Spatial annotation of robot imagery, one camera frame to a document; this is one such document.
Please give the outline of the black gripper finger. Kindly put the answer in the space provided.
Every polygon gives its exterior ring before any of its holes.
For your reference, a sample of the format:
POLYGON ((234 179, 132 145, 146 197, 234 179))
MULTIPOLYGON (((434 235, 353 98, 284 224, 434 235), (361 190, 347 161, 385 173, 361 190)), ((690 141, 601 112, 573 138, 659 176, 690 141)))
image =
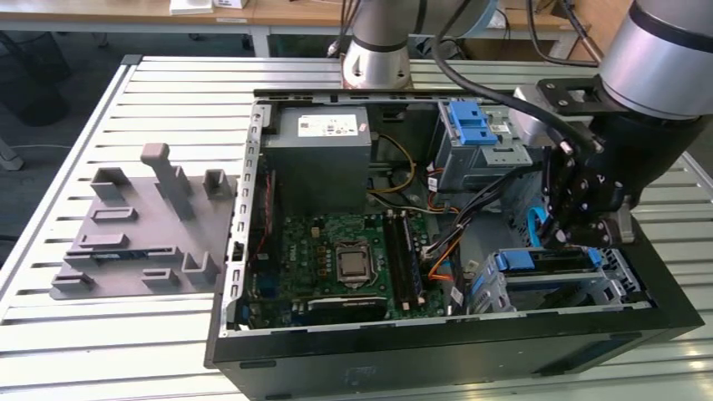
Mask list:
POLYGON ((558 209, 558 241, 606 248, 634 242, 631 196, 623 184, 579 168, 558 209))
POLYGON ((570 184, 575 168, 574 158, 561 148, 551 148, 546 152, 541 190, 547 217, 539 228, 539 242, 549 249, 562 247, 566 243, 563 229, 570 217, 570 184))

